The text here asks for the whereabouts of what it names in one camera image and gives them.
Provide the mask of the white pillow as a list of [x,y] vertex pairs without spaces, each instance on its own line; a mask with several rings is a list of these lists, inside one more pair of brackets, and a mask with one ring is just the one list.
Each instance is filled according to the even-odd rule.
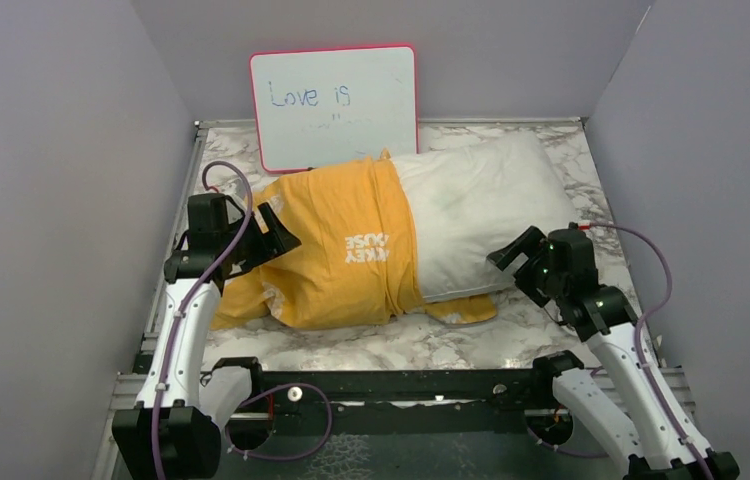
[[538,137],[508,133],[482,143],[395,156],[414,221],[417,276],[426,303],[507,289],[487,260],[531,226],[543,232],[578,217]]

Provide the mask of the blue yellow Mickey pillowcase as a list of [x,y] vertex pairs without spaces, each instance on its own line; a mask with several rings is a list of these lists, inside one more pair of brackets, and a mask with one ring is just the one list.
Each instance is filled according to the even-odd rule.
[[227,281],[212,329],[265,316],[309,330],[387,324],[407,313],[446,324],[495,317],[487,294],[424,300],[413,216],[389,151],[283,175],[252,192],[301,244]]

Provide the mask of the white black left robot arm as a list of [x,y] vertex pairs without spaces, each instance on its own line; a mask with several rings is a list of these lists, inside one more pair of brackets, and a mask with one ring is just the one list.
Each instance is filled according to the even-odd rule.
[[254,360],[222,360],[202,374],[225,283],[301,244],[267,202],[192,195],[187,220],[163,266],[163,319],[147,378],[133,405],[113,417],[113,438],[135,479],[216,474],[228,418],[237,407],[260,406],[266,387]]

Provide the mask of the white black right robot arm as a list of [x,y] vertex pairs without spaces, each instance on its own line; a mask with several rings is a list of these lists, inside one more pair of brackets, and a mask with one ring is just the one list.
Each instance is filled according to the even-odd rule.
[[734,456],[713,449],[672,393],[644,337],[648,316],[636,315],[619,288],[600,281],[586,234],[592,226],[572,223],[548,234],[530,227],[487,256],[537,306],[555,303],[619,399],[609,398],[570,351],[534,360],[530,398],[566,407],[624,479],[738,478]]

